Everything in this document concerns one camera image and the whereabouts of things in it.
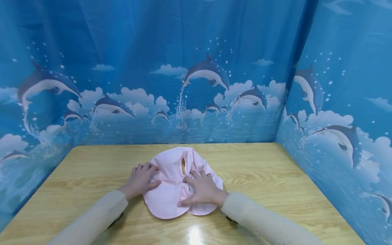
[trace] table surface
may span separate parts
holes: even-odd
[[[0,244],[45,244],[131,169],[180,145],[75,147],[0,234]],[[325,244],[364,244],[288,153],[276,143],[200,144],[193,147],[223,179],[228,191],[244,193],[312,232]],[[94,244],[267,244],[229,222],[216,209],[207,216],[172,220],[152,216],[142,198]]]

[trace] pink fabric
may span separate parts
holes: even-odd
[[[204,170],[206,174],[211,173],[216,186],[223,189],[222,179],[214,173],[208,163],[193,148],[177,147],[161,152],[151,161],[160,170],[159,174],[155,175],[151,181],[161,180],[162,183],[156,189],[143,195],[148,209],[159,219],[173,219],[185,212],[193,215],[207,215],[217,208],[212,204],[177,207],[179,201],[187,199],[193,194],[193,188],[182,182],[185,177],[182,173],[182,159],[185,161],[184,172],[186,175],[192,177],[191,171]]]

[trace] shower curtain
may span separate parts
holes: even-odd
[[[391,13],[3,0],[0,230],[77,145],[277,141],[367,244],[392,243]]]

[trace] dolphin print curtain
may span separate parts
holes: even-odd
[[[391,6],[3,0],[0,230],[77,145],[277,141],[391,242]]]

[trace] pink garment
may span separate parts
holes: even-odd
[[[185,175],[182,173],[181,162],[185,161],[185,174],[190,176],[191,171],[205,171],[211,173],[216,186],[223,190],[222,179],[219,178],[210,165],[190,147],[177,147],[159,153],[151,161],[159,167],[159,173],[151,181],[161,180],[162,183],[154,190],[143,195],[144,202],[150,212],[159,219],[173,219],[185,212],[193,215],[207,215],[217,206],[212,204],[196,204],[190,207],[177,207],[177,203],[193,195],[193,188],[183,183]]]

